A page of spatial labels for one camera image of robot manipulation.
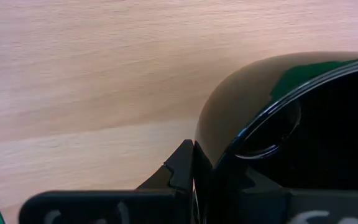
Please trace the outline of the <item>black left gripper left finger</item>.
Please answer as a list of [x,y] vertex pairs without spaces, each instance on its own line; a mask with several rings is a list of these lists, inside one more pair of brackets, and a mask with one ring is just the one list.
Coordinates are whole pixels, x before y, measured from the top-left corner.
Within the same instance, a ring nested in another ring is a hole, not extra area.
[[191,224],[193,142],[134,190],[54,190],[28,199],[19,224]]

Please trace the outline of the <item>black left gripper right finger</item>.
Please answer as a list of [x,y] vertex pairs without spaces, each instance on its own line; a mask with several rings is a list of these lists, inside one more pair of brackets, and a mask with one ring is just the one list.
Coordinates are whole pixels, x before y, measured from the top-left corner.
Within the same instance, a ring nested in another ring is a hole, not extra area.
[[200,224],[358,224],[358,181],[348,190],[290,187],[260,170],[275,155],[226,154],[213,167],[195,144]]

